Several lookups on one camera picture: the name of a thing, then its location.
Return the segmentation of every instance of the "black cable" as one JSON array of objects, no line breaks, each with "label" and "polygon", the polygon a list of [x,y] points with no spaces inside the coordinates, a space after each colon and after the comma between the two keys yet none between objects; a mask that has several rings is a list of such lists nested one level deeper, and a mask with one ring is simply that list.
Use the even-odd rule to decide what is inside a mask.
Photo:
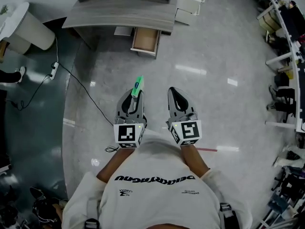
[{"label": "black cable", "polygon": [[35,94],[37,93],[38,89],[41,87],[41,85],[42,85],[46,80],[48,80],[50,77],[51,77],[51,75],[48,74],[48,75],[46,75],[46,76],[43,78],[42,82],[41,82],[40,85],[37,87],[36,91],[34,92],[33,96],[30,98],[30,100],[29,100],[29,102],[28,102],[27,105],[24,105],[24,101],[23,101],[23,100],[21,100],[21,102],[20,102],[21,108],[18,107],[18,103],[15,103],[15,102],[13,102],[13,101],[11,101],[11,100],[5,100],[5,102],[10,102],[11,105],[12,105],[14,108],[18,109],[19,111],[24,110],[25,108],[27,108],[27,107],[30,105],[30,103],[32,102],[32,100],[33,100]]},{"label": "black cable", "polygon": [[76,78],[76,76],[74,76],[66,67],[64,67],[61,63],[57,62],[63,69],[65,69],[67,72],[70,73],[70,75],[72,75],[77,81],[78,83],[85,89],[86,93],[88,94],[88,96],[90,97],[90,99],[92,100],[92,102],[95,104],[95,106],[99,109],[99,111],[101,112],[101,114],[105,117],[105,119],[113,126],[113,124],[107,119],[107,117],[104,115],[103,111],[98,107],[98,105],[95,103],[95,101],[91,98],[89,92],[87,91],[86,87],[79,81],[79,79]]},{"label": "black cable", "polygon": [[119,147],[114,147],[114,146],[108,146],[105,148],[105,151],[108,152],[108,153],[112,153],[112,152],[115,152],[115,151],[118,151],[119,150]]}]

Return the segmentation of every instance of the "open drawer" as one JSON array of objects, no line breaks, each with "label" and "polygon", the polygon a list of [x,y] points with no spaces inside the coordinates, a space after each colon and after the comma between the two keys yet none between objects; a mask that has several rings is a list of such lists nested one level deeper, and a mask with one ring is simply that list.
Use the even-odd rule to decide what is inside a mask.
[{"label": "open drawer", "polygon": [[130,50],[145,56],[156,58],[161,31],[137,27],[134,32],[132,48]]}]

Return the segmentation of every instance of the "white table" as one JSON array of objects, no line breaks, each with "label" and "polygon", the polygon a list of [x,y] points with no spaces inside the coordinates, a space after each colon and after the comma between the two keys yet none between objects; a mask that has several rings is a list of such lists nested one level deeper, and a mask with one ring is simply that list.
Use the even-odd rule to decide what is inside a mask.
[{"label": "white table", "polygon": [[300,82],[299,82],[299,74],[298,74],[299,69],[297,68],[297,65],[295,63],[296,60],[298,60],[300,58],[299,56],[297,56],[297,53],[299,53],[300,51],[299,51],[296,43],[292,42],[291,39],[290,39],[289,32],[288,32],[288,30],[286,28],[286,25],[284,23],[283,17],[281,15],[280,10],[279,10],[280,6],[276,3],[275,0],[270,0],[270,1],[271,1],[271,6],[268,9],[266,9],[264,12],[262,12],[257,17],[257,19],[259,20],[261,17],[263,17],[269,11],[275,10],[275,12],[276,12],[276,14],[277,14],[277,16],[279,18],[279,21],[281,23],[281,26],[283,28],[283,31],[285,33],[285,36],[287,38],[288,45],[289,45],[289,48],[290,48],[290,52],[286,53],[284,55],[281,55],[279,57],[276,57],[274,59],[267,60],[266,64],[270,65],[272,63],[275,63],[275,62],[278,62],[280,60],[286,59],[288,57],[292,57],[291,65],[292,65],[292,69],[293,69],[293,73],[294,73],[294,82],[295,82],[294,89],[295,89],[296,113],[295,113],[295,123],[294,124],[279,123],[279,122],[269,122],[269,121],[266,121],[265,124],[266,125],[277,126],[277,127],[284,127],[284,128],[295,129],[295,131],[297,131],[297,132],[305,133],[305,131],[303,131],[301,129],[302,121],[303,120],[300,118],[300,113],[302,112],[302,109],[300,108]]},{"label": "white table", "polygon": [[20,4],[0,28],[0,41],[8,41],[9,47],[20,54],[24,54],[31,43],[47,50],[55,40],[55,34],[28,11],[29,5],[28,2]]}]

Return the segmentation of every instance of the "marble floor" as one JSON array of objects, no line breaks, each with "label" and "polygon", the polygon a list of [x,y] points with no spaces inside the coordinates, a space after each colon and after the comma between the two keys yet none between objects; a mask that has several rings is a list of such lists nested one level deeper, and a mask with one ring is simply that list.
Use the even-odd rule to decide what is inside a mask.
[{"label": "marble floor", "polygon": [[[148,128],[169,135],[167,90],[184,90],[193,99],[202,121],[197,147],[212,168],[222,170],[239,187],[251,207],[254,224],[267,211],[270,188],[279,169],[273,168],[287,142],[285,129],[265,126],[272,118],[265,106],[274,73],[265,65],[275,56],[264,42],[254,0],[206,0],[192,26],[176,22],[171,36],[162,35],[156,60],[130,51],[132,38],[100,40],[97,52],[86,46],[73,73],[113,121],[120,97],[144,76]],[[63,129],[63,161],[68,196],[83,174],[97,172],[113,153],[112,126],[74,79],[70,80]]]}]

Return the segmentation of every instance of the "strap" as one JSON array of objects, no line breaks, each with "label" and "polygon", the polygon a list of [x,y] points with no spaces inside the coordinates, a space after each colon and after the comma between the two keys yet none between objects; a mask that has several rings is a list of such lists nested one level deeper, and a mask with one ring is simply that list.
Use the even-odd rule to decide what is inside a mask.
[{"label": "strap", "polygon": [[219,217],[221,229],[239,229],[236,213],[229,204],[220,203]]},{"label": "strap", "polygon": [[85,221],[85,229],[99,229],[97,201],[89,199],[87,202],[87,220]]}]

